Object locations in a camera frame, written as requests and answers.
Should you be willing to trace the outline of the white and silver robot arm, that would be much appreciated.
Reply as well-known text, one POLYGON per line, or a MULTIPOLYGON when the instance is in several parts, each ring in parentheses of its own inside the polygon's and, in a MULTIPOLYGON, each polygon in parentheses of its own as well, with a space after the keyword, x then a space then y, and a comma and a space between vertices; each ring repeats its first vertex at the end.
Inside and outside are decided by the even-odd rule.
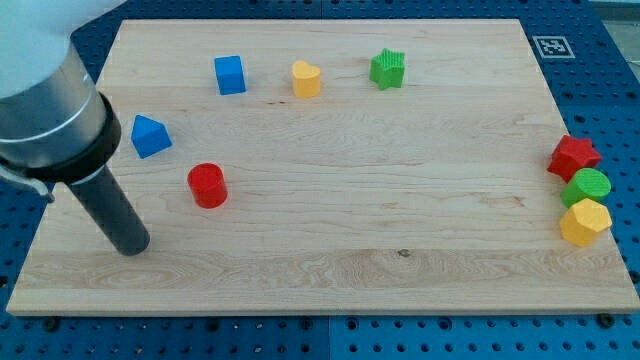
POLYGON ((47 202, 63 183, 116 250, 144 251, 150 235, 107 162, 120 123, 71 41, 117 0, 1 4, 1 178, 47 202))

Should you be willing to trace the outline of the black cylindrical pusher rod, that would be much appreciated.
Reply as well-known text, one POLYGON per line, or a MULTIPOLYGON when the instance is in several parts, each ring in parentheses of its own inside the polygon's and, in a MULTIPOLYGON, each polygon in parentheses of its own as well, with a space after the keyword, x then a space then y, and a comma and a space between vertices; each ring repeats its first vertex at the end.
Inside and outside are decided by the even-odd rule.
POLYGON ((121 255, 148 247, 148 230, 107 166, 67 187, 121 255))

